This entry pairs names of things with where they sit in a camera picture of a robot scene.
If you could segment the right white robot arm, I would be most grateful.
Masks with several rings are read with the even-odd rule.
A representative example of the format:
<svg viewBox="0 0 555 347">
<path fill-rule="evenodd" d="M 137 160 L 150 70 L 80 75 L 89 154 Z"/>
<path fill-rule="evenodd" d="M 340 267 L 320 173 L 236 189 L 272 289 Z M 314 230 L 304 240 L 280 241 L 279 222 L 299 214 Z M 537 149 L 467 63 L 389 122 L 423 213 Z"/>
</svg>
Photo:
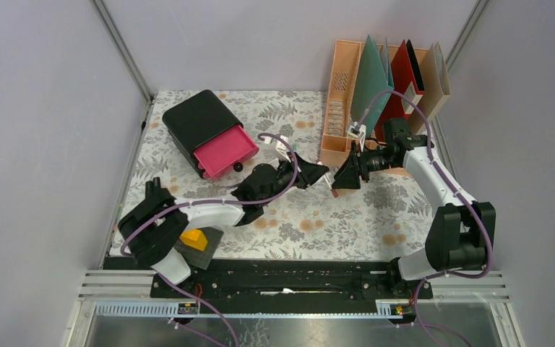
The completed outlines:
<svg viewBox="0 0 555 347">
<path fill-rule="evenodd" d="M 404 118 L 382 125 L 386 145 L 375 150 L 350 149 L 337 170 L 333 189 L 360 189 L 370 174 L 404 168 L 421 188 L 434 214 L 422 249 L 390 261 L 382 285 L 397 298 L 415 292 L 424 278 L 440 273 L 461 275 L 465 269 L 491 266 L 496 211 L 462 190 L 435 158 L 426 135 L 411 132 Z"/>
</svg>

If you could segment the beige folder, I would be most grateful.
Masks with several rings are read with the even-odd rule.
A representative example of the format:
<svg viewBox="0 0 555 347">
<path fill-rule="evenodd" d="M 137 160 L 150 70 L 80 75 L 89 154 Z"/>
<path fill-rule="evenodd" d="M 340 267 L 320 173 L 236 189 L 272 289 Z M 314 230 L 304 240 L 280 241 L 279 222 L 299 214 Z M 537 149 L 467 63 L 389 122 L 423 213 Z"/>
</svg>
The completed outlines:
<svg viewBox="0 0 555 347">
<path fill-rule="evenodd" d="M 416 52 L 413 50 L 413 47 L 412 49 L 408 48 L 408 54 L 416 58 Z M 425 93 L 420 98 L 417 97 L 419 99 L 417 106 L 422 110 L 430 123 L 451 96 L 447 65 L 439 42 L 431 44 L 431 47 L 422 59 L 416 59 L 420 72 L 419 77 L 421 77 L 425 90 Z M 412 111 L 405 114 L 409 116 L 408 124 L 411 131 L 415 134 L 426 132 L 424 130 L 424 122 L 414 111 L 413 107 L 404 100 L 401 103 L 404 111 Z"/>
</svg>

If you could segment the black pink drawer box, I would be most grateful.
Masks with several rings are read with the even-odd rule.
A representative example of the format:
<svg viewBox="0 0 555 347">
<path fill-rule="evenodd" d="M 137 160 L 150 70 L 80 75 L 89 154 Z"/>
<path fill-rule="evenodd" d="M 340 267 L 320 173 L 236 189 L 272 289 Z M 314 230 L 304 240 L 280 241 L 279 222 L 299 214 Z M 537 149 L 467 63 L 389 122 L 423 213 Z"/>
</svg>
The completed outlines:
<svg viewBox="0 0 555 347">
<path fill-rule="evenodd" d="M 259 148 L 243 123 L 211 90 L 169 108 L 162 116 L 169 135 L 200 178 L 240 172 Z"/>
</svg>

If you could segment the red folder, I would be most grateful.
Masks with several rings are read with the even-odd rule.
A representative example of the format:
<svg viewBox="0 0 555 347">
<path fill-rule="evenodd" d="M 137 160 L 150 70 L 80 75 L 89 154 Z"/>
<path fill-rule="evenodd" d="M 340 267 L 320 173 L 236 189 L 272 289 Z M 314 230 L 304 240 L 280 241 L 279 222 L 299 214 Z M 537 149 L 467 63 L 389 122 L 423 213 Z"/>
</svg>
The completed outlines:
<svg viewBox="0 0 555 347">
<path fill-rule="evenodd" d="M 408 100 L 417 104 L 425 93 L 421 70 L 410 40 L 403 40 L 395 56 L 391 60 L 391 70 L 394 82 L 394 91 L 403 94 Z M 393 118 L 408 117 L 412 114 L 413 107 L 400 96 L 391 94 L 384 110 L 375 126 L 375 135 L 381 142 L 385 142 L 382 125 Z"/>
</svg>

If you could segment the red capped white marker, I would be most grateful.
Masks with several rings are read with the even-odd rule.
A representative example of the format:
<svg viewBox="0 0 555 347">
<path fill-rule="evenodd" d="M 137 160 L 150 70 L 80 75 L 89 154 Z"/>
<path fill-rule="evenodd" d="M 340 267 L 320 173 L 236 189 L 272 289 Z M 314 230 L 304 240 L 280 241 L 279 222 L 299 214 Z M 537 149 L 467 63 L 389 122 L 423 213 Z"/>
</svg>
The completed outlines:
<svg viewBox="0 0 555 347">
<path fill-rule="evenodd" d="M 332 187 L 332 179 L 331 179 L 330 173 L 326 173 L 326 174 L 323 176 L 323 179 L 324 179 L 326 185 L 328 186 L 328 188 L 329 188 L 329 190 L 330 190 L 332 196 L 333 196 L 334 198 L 339 197 L 339 194 L 338 194 L 338 192 L 336 191 L 336 189 L 334 189 L 334 188 Z"/>
</svg>

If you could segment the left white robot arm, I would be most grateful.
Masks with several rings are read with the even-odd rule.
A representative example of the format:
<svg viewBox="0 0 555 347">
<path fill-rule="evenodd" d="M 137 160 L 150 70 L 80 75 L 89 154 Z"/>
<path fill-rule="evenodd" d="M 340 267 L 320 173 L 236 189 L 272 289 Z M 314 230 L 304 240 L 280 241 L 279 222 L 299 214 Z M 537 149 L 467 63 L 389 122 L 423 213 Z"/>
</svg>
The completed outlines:
<svg viewBox="0 0 555 347">
<path fill-rule="evenodd" d="M 195 287 L 192 269 L 175 248 L 183 232 L 223 226 L 245 226 L 264 213 L 264 207 L 292 188 L 307 189 L 329 172 L 327 166 L 310 163 L 297 153 L 279 160 L 277 166 L 262 163 L 227 197 L 206 200 L 174 197 L 160 179 L 147 182 L 143 201 L 117 224 L 124 238 L 122 253 L 138 265 L 149 267 L 179 297 Z"/>
</svg>

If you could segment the teal folder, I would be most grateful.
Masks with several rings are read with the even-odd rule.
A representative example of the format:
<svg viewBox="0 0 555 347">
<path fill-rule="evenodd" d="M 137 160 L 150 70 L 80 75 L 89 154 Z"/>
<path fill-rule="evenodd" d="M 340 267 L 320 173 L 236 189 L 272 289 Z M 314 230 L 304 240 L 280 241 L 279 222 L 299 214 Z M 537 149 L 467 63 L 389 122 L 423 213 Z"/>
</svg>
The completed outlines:
<svg viewBox="0 0 555 347">
<path fill-rule="evenodd" d="M 386 48 L 379 50 L 376 41 L 368 35 L 358 65 L 350 108 L 351 119 L 365 125 L 366 139 L 373 136 L 374 127 L 391 93 L 377 98 L 371 108 L 369 108 L 370 103 L 377 94 L 393 89 L 394 80 L 388 50 Z"/>
</svg>

